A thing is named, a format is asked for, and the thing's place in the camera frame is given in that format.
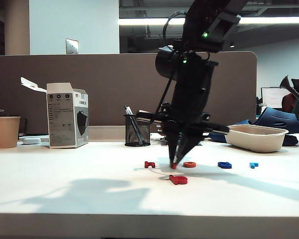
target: beige tray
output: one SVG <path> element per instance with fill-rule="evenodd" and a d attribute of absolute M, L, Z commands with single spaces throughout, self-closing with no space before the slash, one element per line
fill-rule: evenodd
<path fill-rule="evenodd" d="M 254 152 L 267 153 L 279 150 L 288 130 L 258 125 L 230 125 L 226 141 L 234 146 Z"/>

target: gray partition panel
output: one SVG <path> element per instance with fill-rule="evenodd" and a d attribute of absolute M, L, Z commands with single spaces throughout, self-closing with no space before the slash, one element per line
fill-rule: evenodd
<path fill-rule="evenodd" d="M 156 54 L 0 56 L 0 109 L 28 119 L 27 132 L 47 132 L 45 93 L 20 84 L 25 77 L 46 83 L 70 82 L 89 94 L 90 125 L 124 125 L 124 105 L 154 112 L 167 79 L 155 69 Z M 212 122 L 232 124 L 255 118 L 256 56 L 252 52 L 220 52 L 205 112 Z M 171 100 L 173 87 L 167 94 Z"/>

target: cardboard box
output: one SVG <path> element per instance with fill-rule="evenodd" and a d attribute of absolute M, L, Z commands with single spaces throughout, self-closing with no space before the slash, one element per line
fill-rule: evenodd
<path fill-rule="evenodd" d="M 48 83 L 47 89 L 21 78 L 21 84 L 46 92 L 50 148 L 76 148 L 88 143 L 89 102 L 84 90 L 70 83 Z"/>

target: ceiling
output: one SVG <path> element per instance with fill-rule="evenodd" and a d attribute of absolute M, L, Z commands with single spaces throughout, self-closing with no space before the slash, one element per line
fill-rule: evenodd
<path fill-rule="evenodd" d="M 187 11 L 193 0 L 120 0 L 120 18 L 169 17 L 176 11 Z M 242 17 L 299 16 L 299 0 L 255 0 L 242 9 Z M 163 26 L 120 26 L 122 52 L 157 52 L 163 46 Z M 167 38 L 180 38 L 182 26 L 169 26 Z M 299 38 L 298 25 L 239 25 L 224 44 L 224 50 Z M 231 42 L 235 48 L 229 48 Z"/>

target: blue block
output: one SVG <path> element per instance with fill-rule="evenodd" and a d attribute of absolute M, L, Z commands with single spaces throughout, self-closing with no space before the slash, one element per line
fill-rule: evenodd
<path fill-rule="evenodd" d="M 258 163 L 249 163 L 249 166 L 251 167 L 251 168 L 255 168 L 255 167 L 258 167 Z"/>
<path fill-rule="evenodd" d="M 232 168 L 231 164 L 229 162 L 218 162 L 218 167 L 221 168 Z"/>

